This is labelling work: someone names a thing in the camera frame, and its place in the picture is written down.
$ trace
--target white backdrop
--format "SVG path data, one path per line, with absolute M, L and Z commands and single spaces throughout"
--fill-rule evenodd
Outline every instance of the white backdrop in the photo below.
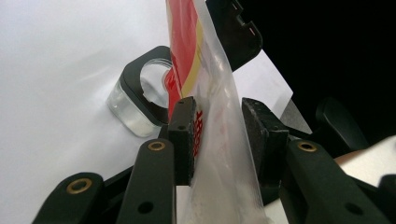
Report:
M 169 46 L 164 0 L 0 2 L 0 223 L 29 223 L 79 172 L 108 179 L 147 139 L 110 112 L 124 66 Z M 292 92 L 262 52 L 234 73 L 280 117 Z

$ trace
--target brass insert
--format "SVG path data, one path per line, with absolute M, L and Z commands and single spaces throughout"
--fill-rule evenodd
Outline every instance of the brass insert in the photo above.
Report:
M 67 186 L 67 193 L 69 194 L 79 194 L 89 189 L 92 185 L 92 181 L 89 178 L 81 178 L 71 182 Z
M 163 142 L 152 142 L 148 144 L 148 149 L 152 151 L 160 151 L 163 150 L 164 148 L 165 148 L 165 143 Z
M 298 144 L 298 147 L 303 150 L 303 151 L 307 151 L 307 152 L 314 152 L 317 149 L 317 147 L 315 147 L 315 145 L 311 144 L 311 143 L 307 143 L 307 142 L 300 142 Z

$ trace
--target black background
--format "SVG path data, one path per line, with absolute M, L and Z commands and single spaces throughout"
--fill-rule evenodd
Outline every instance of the black background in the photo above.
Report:
M 318 103 L 332 96 L 370 144 L 396 134 L 396 10 L 390 3 L 239 2 L 311 129 Z

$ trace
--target red label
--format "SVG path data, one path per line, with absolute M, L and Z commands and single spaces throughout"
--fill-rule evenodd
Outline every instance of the red label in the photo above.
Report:
M 168 0 L 168 22 L 173 67 L 166 75 L 169 93 L 168 117 L 172 118 L 175 103 L 182 97 L 181 89 L 192 68 L 197 46 L 197 13 L 192 0 Z
M 203 122 L 202 122 L 202 115 L 204 112 L 197 111 L 196 116 L 195 116 L 195 121 L 194 121 L 194 148 L 193 148 L 193 153 L 194 157 L 198 155 L 198 149 L 199 146 L 201 145 L 201 133 L 203 130 Z

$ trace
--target transparent plastic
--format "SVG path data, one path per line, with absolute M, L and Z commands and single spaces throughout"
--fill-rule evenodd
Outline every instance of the transparent plastic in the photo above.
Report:
M 145 63 L 140 72 L 140 84 L 143 95 L 150 102 L 168 107 L 168 92 L 163 85 L 163 78 L 172 67 L 172 63 L 165 59 L 153 59 Z
M 122 123 L 139 137 L 147 137 L 160 130 L 131 101 L 119 81 L 108 96 L 107 104 Z
M 143 95 L 149 102 L 164 108 L 168 107 L 168 93 L 163 86 L 163 77 L 171 66 L 172 63 L 168 60 L 153 59 L 146 62 L 140 72 Z M 161 129 L 134 104 L 119 81 L 108 96 L 107 104 L 122 123 L 139 137 L 151 136 Z
M 191 70 L 179 86 L 181 97 L 194 96 L 203 114 L 201 145 L 181 223 L 268 223 L 231 66 L 205 0 L 168 0 L 168 9 L 173 63 L 184 64 L 187 58 L 177 57 L 178 49 L 194 49 Z M 191 27 L 180 31 L 180 24 L 195 13 Z M 195 44 L 187 35 L 177 35 L 190 31 L 196 33 Z M 186 74 L 173 69 L 176 79 L 183 80 L 180 76 Z

